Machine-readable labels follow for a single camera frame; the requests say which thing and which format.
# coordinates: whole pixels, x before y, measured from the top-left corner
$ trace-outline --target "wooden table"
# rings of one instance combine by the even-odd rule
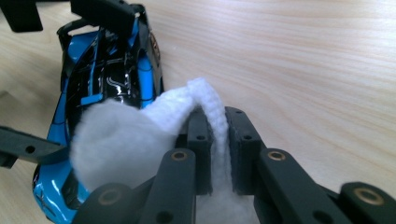
[[[166,89],[205,77],[320,185],[359,180],[396,197],[394,1],[141,2]],[[77,16],[68,3],[38,7],[41,33],[14,34],[0,15],[0,124],[46,137],[59,97],[56,31]],[[48,223],[34,169],[0,170],[2,223]]]

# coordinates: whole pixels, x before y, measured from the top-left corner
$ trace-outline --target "car body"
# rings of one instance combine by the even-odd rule
[[[91,105],[114,99],[143,108],[163,92],[161,54],[145,8],[130,6],[134,12],[130,35],[119,35],[105,22],[85,18],[58,31],[64,52],[61,96],[48,140],[70,147],[80,118]],[[69,34],[93,23],[97,31]],[[90,193],[78,183],[67,160],[39,164],[33,194],[49,220],[71,223]]]

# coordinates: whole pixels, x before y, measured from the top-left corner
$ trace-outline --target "blue toy car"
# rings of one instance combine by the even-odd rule
[[[64,52],[62,94],[48,134],[48,140],[63,146],[69,146],[81,115],[91,105],[112,98],[142,108],[163,92],[161,55],[142,5],[76,0],[71,6],[82,19],[58,31]],[[87,25],[98,30],[69,34]],[[69,160],[39,164],[33,194],[55,223],[71,223],[89,196]]]

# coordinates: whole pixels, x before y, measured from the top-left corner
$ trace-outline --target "white fabric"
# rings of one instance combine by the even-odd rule
[[[203,79],[170,90],[145,109],[114,101],[93,105],[77,128],[71,162],[88,189],[110,182],[135,188],[153,177],[163,154],[174,147],[191,111],[200,105],[213,130],[211,196],[197,197],[197,223],[258,223],[251,198],[233,193],[228,123],[216,91]]]

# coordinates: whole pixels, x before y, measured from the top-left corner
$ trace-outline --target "black plastic part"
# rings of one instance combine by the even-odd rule
[[[11,169],[18,157],[0,152],[0,166]]]
[[[69,54],[67,53],[67,50],[64,51],[63,61],[64,61],[64,66],[62,67],[62,80],[64,80],[65,78],[70,78],[76,67],[76,64],[73,62],[73,60],[70,58]],[[63,89],[64,89],[64,83],[61,82],[61,90]]]
[[[154,179],[135,189],[107,184],[96,189],[78,209],[73,224],[135,224],[149,196]]]
[[[338,204],[354,223],[396,222],[396,201],[382,189],[365,183],[343,185]]]
[[[35,1],[1,0],[2,9],[11,30],[16,33],[42,31]]]
[[[53,164],[68,159],[68,148],[46,139],[0,126],[0,165],[11,168],[21,159],[39,164]]]
[[[73,13],[122,37],[129,37],[132,34],[135,13],[144,11],[143,7],[131,6],[122,0],[71,0],[70,2]]]
[[[254,161],[265,147],[248,116],[240,109],[226,106],[229,123],[233,190],[242,195],[254,194]]]
[[[149,36],[150,36],[150,31],[149,31],[149,24],[148,21],[145,20],[146,17],[142,17],[143,20],[139,20],[138,26],[139,26],[139,42],[140,42],[140,48],[147,52],[148,51],[148,46],[149,46]]]
[[[61,43],[61,47],[63,51],[68,48],[70,44],[70,40],[72,39],[72,36],[69,35],[69,32],[73,30],[77,30],[87,25],[90,25],[88,21],[84,19],[79,19],[76,21],[70,21],[63,27],[59,28],[56,34],[59,36],[59,41]]]
[[[212,136],[209,124],[202,109],[190,115],[187,134],[187,148],[195,153],[196,158],[196,194],[212,192],[211,156]]]
[[[177,148],[163,156],[140,224],[193,223],[195,220],[195,155]]]
[[[78,200],[78,181],[73,171],[66,178],[61,193],[68,208],[78,210],[81,207],[81,202]]]
[[[327,194],[327,196],[334,202],[334,203],[336,203],[337,205],[338,205],[338,193],[336,193],[336,192],[334,192],[334,191],[332,191],[332,190],[330,190],[330,189],[327,189],[327,188],[325,188],[325,187],[323,187],[323,186],[321,186],[321,185],[319,185],[320,187],[321,187],[321,189]]]
[[[351,223],[286,151],[263,149],[258,164],[284,223]]]
[[[282,223],[282,216],[276,209],[272,201],[265,201],[259,197],[254,197],[254,209],[257,218],[262,224]]]

